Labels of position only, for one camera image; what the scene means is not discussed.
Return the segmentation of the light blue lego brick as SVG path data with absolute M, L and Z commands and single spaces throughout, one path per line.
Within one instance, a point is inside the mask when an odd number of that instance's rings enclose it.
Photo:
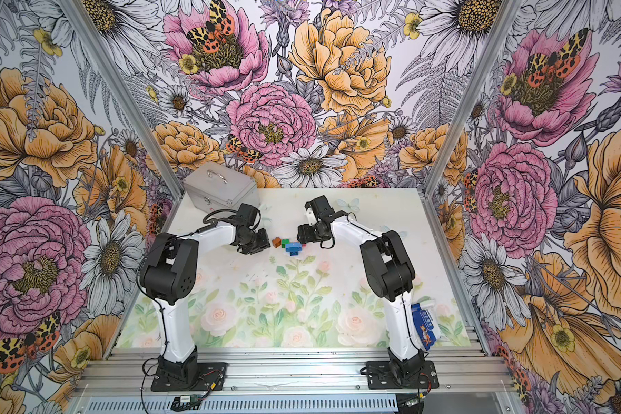
M 288 243 L 288 245 L 285 246 L 285 250 L 288 255 L 297 256 L 300 254 L 303 248 L 299 246 L 299 243 Z

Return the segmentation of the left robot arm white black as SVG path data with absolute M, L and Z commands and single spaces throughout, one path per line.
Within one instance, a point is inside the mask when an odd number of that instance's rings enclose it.
M 215 371 L 224 372 L 224 364 L 212 367 L 198 361 L 188 305 L 188 296 L 196 284 L 198 259 L 224 246 L 242 255 L 270 248 L 267 231 L 260 227 L 257 207 L 243 204 L 236 210 L 216 210 L 203 219 L 198 229 L 182 235 L 161 233 L 141 265 L 139 287 L 158 309 L 163 340 L 151 386 L 154 392 L 208 391 L 208 377 Z

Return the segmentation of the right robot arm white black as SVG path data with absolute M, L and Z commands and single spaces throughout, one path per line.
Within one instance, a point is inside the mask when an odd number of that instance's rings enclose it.
M 412 317 L 416 271 L 400 234 L 369 229 L 348 212 L 334 210 L 325 196 L 306 202 L 305 215 L 308 223 L 298 226 L 301 243 L 322 245 L 341 240 L 359 248 L 367 283 L 384 301 L 391 376 L 398 386 L 411 387 L 422 377 L 426 350 Z

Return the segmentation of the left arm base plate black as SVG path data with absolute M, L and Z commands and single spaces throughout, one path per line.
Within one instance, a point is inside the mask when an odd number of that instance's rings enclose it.
M 158 365 L 150 386 L 152 392 L 205 392 L 214 385 L 215 391 L 224 387 L 228 364 L 218 363 L 172 363 L 163 361 Z

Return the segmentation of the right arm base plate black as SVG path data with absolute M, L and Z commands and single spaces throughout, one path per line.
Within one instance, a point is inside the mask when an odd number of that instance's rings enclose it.
M 370 390 L 385 389 L 420 389 L 422 392 L 430 392 L 440 387 L 435 364 L 425 361 L 421 369 L 411 374 L 407 379 L 395 379 L 389 367 L 389 362 L 372 361 L 362 367 L 360 374 L 367 378 L 367 386 Z

